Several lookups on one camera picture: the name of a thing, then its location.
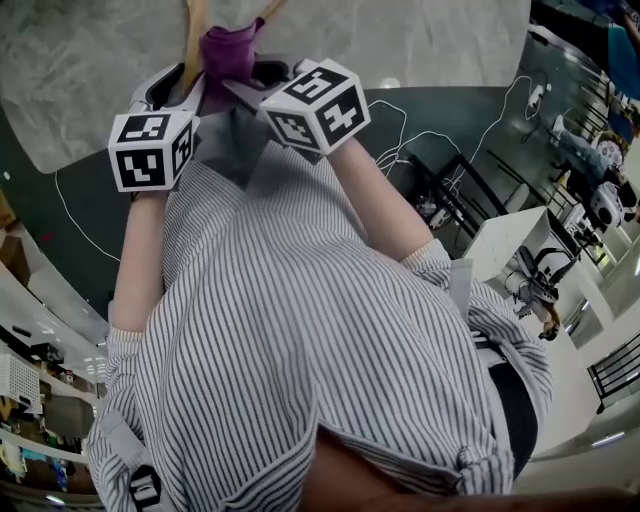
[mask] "wooden stick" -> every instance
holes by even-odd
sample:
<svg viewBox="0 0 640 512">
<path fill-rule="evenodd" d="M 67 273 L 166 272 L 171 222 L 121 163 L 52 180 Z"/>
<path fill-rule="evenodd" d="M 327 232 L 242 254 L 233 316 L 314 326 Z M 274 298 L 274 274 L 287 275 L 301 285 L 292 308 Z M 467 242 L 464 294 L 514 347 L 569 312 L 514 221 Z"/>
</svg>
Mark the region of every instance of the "wooden stick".
<svg viewBox="0 0 640 512">
<path fill-rule="evenodd" d="M 267 21 L 273 14 L 282 7 L 284 4 L 284 0 L 273 0 L 267 8 L 260 13 L 259 18 L 262 18 L 264 21 Z"/>
<path fill-rule="evenodd" d="M 204 0 L 187 0 L 189 7 L 189 36 L 184 56 L 184 74 L 182 75 L 182 94 L 185 94 L 200 72 L 200 38 L 205 31 Z"/>
</svg>

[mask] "gray table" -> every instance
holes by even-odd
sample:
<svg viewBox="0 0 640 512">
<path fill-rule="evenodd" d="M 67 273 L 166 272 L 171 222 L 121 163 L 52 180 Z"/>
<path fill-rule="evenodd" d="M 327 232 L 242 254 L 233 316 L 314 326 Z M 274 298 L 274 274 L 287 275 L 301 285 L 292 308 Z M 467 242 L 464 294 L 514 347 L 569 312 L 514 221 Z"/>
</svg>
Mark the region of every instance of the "gray table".
<svg viewBox="0 0 640 512">
<path fill-rule="evenodd" d="M 269 0 L 209 0 L 240 27 Z M 506 86 L 531 0 L 290 0 L 260 51 L 332 57 L 365 88 Z M 20 143 L 45 173 L 103 149 L 114 115 L 153 73 L 182 59 L 185 0 L 4 0 L 0 91 Z"/>
</svg>

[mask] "black railing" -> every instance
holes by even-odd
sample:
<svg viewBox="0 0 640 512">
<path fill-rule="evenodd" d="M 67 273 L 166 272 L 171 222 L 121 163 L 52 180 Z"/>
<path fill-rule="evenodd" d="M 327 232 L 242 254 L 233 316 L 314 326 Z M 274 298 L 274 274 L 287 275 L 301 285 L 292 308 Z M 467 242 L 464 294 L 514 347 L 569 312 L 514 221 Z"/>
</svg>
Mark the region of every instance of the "black railing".
<svg viewBox="0 0 640 512">
<path fill-rule="evenodd" d="M 640 378 L 640 333 L 631 341 L 589 368 L 601 399 Z"/>
</svg>

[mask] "purple fabric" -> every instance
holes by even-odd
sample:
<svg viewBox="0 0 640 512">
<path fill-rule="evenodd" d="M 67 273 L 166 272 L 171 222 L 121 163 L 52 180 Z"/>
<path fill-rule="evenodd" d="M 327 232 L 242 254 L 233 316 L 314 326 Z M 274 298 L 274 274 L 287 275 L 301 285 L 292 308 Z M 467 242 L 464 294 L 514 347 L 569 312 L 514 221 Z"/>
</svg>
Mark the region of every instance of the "purple fabric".
<svg viewBox="0 0 640 512">
<path fill-rule="evenodd" d="M 222 86 L 224 78 L 246 83 L 251 79 L 255 63 L 253 41 L 264 25 L 262 18 L 246 28 L 230 31 L 223 27 L 212 27 L 200 39 L 200 54 L 204 71 L 209 79 L 208 93 L 217 98 L 227 97 Z"/>
</svg>

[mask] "brown box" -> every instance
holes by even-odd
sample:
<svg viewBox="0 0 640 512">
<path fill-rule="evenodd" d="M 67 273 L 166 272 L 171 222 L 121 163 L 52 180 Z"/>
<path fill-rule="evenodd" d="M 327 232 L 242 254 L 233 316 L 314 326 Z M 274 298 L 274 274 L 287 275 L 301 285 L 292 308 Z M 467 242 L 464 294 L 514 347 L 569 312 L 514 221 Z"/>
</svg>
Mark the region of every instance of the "brown box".
<svg viewBox="0 0 640 512">
<path fill-rule="evenodd" d="M 25 288 L 29 284 L 31 272 L 24 255 L 22 240 L 17 236 L 7 236 L 0 247 L 0 261 Z"/>
<path fill-rule="evenodd" d="M 4 197 L 4 194 L 0 190 L 0 228 L 11 226 L 17 219 L 16 214 L 13 213 L 11 206 L 9 206 L 7 198 Z"/>
</svg>

